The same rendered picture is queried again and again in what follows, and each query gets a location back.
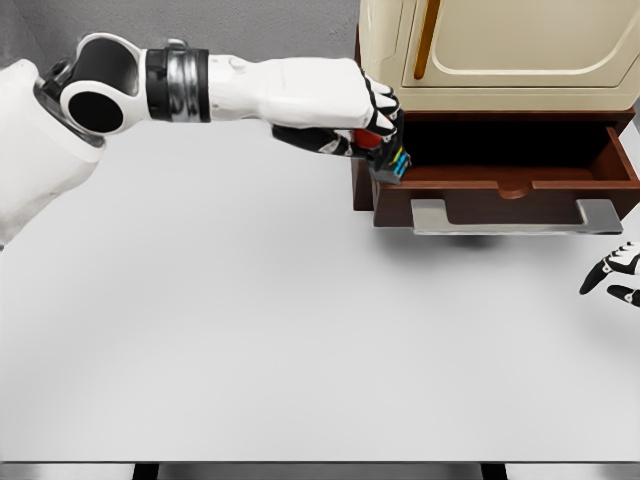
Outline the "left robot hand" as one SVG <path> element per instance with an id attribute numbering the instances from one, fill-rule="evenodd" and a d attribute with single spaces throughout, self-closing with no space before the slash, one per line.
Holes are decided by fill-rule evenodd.
<path id="1" fill-rule="evenodd" d="M 274 139 L 314 153 L 355 157 L 353 131 L 385 141 L 403 128 L 403 111 L 392 87 L 373 80 L 348 59 L 283 61 L 281 86 L 269 87 L 261 113 Z"/>

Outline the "cream and brown cabinet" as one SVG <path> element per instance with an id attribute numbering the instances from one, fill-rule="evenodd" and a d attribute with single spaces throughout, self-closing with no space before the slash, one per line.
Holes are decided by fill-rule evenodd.
<path id="1" fill-rule="evenodd" d="M 357 56 L 406 123 L 602 123 L 620 139 L 640 0 L 360 0 Z"/>

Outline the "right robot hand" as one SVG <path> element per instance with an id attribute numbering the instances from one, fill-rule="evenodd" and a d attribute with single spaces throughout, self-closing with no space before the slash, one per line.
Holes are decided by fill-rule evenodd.
<path id="1" fill-rule="evenodd" d="M 640 241 L 629 241 L 599 260 L 588 272 L 579 288 L 580 295 L 591 292 L 610 274 L 640 276 Z M 640 308 L 640 289 L 610 285 L 607 293 L 627 304 Z"/>

